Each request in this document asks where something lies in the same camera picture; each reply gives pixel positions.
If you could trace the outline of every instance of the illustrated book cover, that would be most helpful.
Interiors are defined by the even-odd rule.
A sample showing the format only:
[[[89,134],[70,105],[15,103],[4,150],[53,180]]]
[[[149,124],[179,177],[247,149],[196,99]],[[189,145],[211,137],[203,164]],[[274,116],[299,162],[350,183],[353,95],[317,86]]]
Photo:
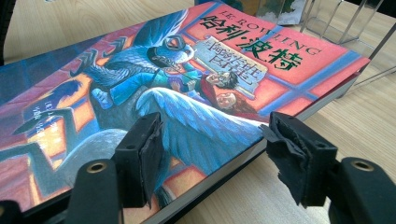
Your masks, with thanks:
[[[27,211],[69,191],[80,166],[159,112],[156,193],[124,217],[164,221],[264,150],[272,111],[302,115],[368,62],[212,2],[4,65],[0,200]]]

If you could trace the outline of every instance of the table surface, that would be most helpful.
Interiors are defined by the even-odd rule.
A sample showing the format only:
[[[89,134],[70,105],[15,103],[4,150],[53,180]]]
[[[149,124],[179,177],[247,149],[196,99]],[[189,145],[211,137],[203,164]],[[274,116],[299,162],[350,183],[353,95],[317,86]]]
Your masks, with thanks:
[[[5,44],[6,63],[75,44],[191,7],[192,0],[17,1]],[[376,14],[373,39],[395,20]],[[366,69],[364,79],[375,76]],[[373,78],[319,110],[304,123],[339,147],[337,159],[380,164],[396,181],[396,76]],[[324,207],[297,206],[266,154],[193,208],[178,223],[329,223]]]

